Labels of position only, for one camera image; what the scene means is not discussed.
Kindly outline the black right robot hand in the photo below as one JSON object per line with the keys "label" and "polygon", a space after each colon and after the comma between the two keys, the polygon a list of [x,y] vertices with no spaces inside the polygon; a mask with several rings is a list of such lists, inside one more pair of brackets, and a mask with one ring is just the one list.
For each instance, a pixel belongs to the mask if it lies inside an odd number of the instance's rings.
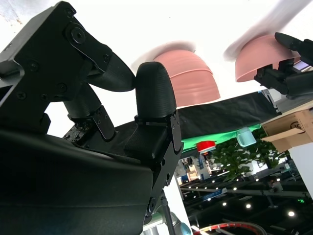
{"label": "black right robot hand", "polygon": [[[3,235],[138,235],[161,207],[183,142],[169,75],[137,73],[61,1],[33,17],[0,54],[0,232]],[[93,90],[135,90],[136,128],[122,154]]]}

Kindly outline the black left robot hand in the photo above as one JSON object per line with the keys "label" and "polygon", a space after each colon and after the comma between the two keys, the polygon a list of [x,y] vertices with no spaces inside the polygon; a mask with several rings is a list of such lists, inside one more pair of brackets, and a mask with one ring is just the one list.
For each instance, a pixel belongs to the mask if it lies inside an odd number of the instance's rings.
{"label": "black left robot hand", "polygon": [[[290,35],[276,32],[275,40],[289,51],[298,52],[300,61],[313,65],[313,42],[309,39],[303,41]],[[278,68],[267,65],[257,70],[254,80],[260,85],[275,89],[280,94],[286,95],[289,99],[313,93],[313,72],[301,72],[294,66],[294,59],[282,60],[278,63]]]}

